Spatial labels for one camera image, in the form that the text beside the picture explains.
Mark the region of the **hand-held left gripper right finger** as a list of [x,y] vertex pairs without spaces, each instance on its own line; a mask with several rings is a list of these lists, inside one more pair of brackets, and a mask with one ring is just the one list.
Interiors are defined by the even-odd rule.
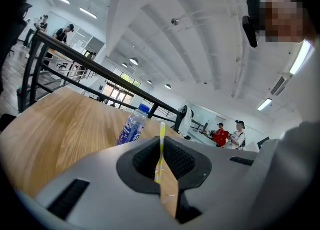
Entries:
[[175,218],[184,224],[202,214],[188,203],[185,191],[201,186],[212,170],[212,163],[204,154],[168,136],[164,138],[163,157],[178,183]]

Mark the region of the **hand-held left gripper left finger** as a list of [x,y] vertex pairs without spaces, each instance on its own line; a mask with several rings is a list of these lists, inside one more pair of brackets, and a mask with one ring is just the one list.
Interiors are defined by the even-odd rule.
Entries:
[[155,182],[156,167],[160,159],[160,138],[158,136],[138,141],[130,146],[116,163],[120,179],[132,190],[142,194],[159,195],[161,188]]

